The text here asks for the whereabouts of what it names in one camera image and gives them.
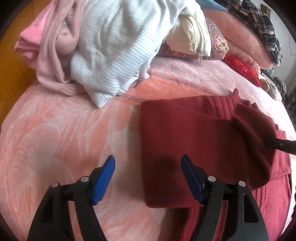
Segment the dark red knit sweater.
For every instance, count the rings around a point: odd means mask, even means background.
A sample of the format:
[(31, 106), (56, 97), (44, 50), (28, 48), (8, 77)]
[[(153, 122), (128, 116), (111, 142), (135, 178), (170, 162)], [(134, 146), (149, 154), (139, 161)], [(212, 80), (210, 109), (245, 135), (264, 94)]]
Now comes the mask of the dark red knit sweater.
[(244, 181), (276, 240), (285, 226), (292, 197), (288, 153), (264, 146), (266, 138), (285, 138), (257, 104), (228, 96), (150, 100), (140, 106), (144, 199), (152, 208), (174, 208), (170, 240), (189, 240), (202, 206), (193, 198), (181, 170), (188, 155), (218, 180)]

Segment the beige garment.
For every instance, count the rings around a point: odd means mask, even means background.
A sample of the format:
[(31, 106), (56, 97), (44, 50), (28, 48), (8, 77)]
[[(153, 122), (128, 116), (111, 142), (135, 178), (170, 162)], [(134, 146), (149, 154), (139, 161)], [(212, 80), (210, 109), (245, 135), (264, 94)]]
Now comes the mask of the beige garment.
[(267, 79), (260, 78), (261, 88), (268, 93), (268, 95), (276, 101), (282, 101), (280, 91), (277, 89), (273, 82), (268, 81)]

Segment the red patterned cloth bag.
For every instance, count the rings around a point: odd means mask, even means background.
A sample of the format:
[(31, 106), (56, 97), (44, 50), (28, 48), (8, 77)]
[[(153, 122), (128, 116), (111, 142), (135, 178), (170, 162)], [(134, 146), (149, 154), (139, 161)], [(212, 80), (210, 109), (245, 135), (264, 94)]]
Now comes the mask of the red patterned cloth bag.
[(225, 55), (222, 61), (256, 87), (262, 87), (256, 72), (248, 64), (228, 54)]

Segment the pink floral bed blanket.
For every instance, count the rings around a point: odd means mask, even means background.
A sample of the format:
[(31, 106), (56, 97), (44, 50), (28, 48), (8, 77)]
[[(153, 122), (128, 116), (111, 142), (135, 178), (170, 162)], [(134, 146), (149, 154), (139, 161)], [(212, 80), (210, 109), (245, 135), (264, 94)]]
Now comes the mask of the pink floral bed blanket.
[(26, 240), (37, 208), (49, 185), (73, 183), (104, 163), (116, 169), (95, 213), (108, 240), (187, 240), (173, 209), (145, 204), (142, 184), (140, 104), (150, 99), (229, 95), (257, 104), (295, 138), (281, 102), (221, 61), (156, 57), (150, 78), (125, 95), (96, 108), (86, 94), (67, 97), (32, 84), (1, 127), (1, 214), (19, 240)]

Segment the folded pink blanket stack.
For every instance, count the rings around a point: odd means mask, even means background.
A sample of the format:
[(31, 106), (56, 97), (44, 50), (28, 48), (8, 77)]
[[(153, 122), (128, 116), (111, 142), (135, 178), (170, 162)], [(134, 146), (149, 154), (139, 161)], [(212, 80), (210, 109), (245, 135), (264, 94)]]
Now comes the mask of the folded pink blanket stack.
[(214, 22), (228, 42), (228, 55), (248, 64), (256, 73), (273, 66), (262, 41), (231, 13), (204, 10), (204, 15)]

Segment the purple paisley pillow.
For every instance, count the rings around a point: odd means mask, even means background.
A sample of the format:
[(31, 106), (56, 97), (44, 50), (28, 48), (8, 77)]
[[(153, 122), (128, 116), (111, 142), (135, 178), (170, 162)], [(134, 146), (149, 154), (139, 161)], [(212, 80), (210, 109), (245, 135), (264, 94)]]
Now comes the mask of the purple paisley pillow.
[[(206, 23), (211, 38), (211, 55), (209, 57), (203, 56), (202, 60), (222, 60), (229, 51), (228, 42), (213, 21), (211, 21), (209, 18), (206, 18)], [(161, 45), (158, 56), (198, 59), (198, 55), (189, 55), (172, 51), (166, 43)]]

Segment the plaid checked garment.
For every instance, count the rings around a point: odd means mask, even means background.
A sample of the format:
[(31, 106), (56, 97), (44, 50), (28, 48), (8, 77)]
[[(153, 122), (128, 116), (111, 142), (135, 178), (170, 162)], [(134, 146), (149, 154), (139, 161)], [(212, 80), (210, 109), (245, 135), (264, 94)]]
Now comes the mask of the plaid checked garment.
[(217, 0), (230, 13), (249, 27), (263, 42), (274, 66), (280, 66), (283, 60), (281, 45), (274, 26), (252, 1)]

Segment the cream zippered garment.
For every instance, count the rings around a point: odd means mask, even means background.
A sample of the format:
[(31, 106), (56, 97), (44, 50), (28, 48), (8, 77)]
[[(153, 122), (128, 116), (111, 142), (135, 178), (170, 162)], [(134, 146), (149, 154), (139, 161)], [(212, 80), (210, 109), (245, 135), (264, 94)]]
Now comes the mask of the cream zippered garment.
[(172, 51), (201, 59), (209, 57), (211, 38), (204, 12), (196, 1), (186, 1), (186, 4), (164, 42)]

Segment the wooden headboard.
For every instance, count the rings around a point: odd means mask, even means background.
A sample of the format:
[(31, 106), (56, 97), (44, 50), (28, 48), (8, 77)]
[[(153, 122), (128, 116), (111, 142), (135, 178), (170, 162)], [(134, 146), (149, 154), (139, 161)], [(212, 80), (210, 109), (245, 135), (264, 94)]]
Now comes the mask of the wooden headboard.
[(35, 81), (35, 71), (14, 51), (19, 34), (49, 1), (22, 1), (9, 16), (1, 32), (1, 123), (17, 100)]

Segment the pink garment pile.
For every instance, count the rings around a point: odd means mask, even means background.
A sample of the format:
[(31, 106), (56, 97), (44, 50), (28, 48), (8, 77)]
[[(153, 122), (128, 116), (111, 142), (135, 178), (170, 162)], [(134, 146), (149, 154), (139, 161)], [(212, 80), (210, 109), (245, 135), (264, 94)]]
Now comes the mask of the pink garment pile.
[(68, 96), (85, 92), (71, 78), (70, 62), (87, 5), (88, 1), (51, 1), (20, 33), (15, 45), (42, 85)]

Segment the white striped knit garment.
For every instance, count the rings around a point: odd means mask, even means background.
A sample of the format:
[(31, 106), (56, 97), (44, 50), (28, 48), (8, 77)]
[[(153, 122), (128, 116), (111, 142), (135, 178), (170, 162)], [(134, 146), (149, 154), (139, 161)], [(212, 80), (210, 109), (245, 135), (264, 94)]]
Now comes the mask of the white striped knit garment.
[(81, 18), (71, 77), (98, 108), (127, 92), (148, 69), (185, 1), (91, 1)]

